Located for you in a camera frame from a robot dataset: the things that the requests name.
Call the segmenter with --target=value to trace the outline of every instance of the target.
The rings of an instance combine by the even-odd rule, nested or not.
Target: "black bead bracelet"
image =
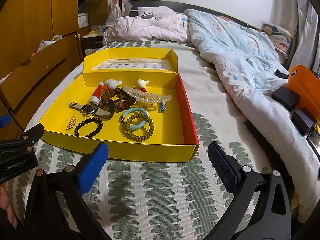
[[[102,126],[103,126],[103,123],[102,123],[102,120],[97,118],[97,117],[93,117],[93,118],[89,118],[89,119],[86,119],[82,122],[80,122],[76,128],[75,128],[75,136],[79,136],[79,129],[80,127],[84,126],[85,124],[87,123],[91,123],[91,122],[95,122],[98,124],[98,127],[96,130],[94,130],[92,133],[89,133],[88,135],[86,135],[85,137],[86,138],[92,138],[93,136],[97,135],[97,133],[100,132],[100,130],[102,130]]]

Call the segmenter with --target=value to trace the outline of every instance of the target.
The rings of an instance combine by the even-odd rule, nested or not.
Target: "hand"
[[[14,214],[13,207],[10,205],[10,200],[4,185],[0,185],[0,208],[6,211],[7,218],[9,219],[10,223],[17,228],[18,221],[16,215]]]

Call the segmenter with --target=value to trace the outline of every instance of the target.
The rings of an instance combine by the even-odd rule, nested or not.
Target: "light blue bangle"
[[[149,113],[148,113],[146,110],[144,110],[143,108],[134,107],[134,108],[128,109],[127,111],[125,111],[125,112],[121,115],[121,122],[122,122],[122,123],[125,123],[125,120],[124,120],[124,119],[125,119],[125,116],[126,116],[127,114],[130,114],[130,113],[134,112],[134,111],[141,112],[141,113],[149,116]],[[139,124],[137,124],[137,125],[135,125],[135,126],[129,126],[129,129],[130,129],[130,131],[138,130],[138,129],[140,129],[141,127],[143,127],[146,123],[147,123],[147,120],[142,120],[141,123],[139,123]]]

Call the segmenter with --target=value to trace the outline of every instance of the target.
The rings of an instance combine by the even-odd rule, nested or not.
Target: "white box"
[[[79,24],[79,28],[86,27],[89,25],[88,13],[78,14],[78,24]]]

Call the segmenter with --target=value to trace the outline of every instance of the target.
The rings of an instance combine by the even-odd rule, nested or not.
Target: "orange container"
[[[305,66],[290,69],[288,89],[300,96],[299,107],[305,107],[313,117],[320,120],[320,80]]]

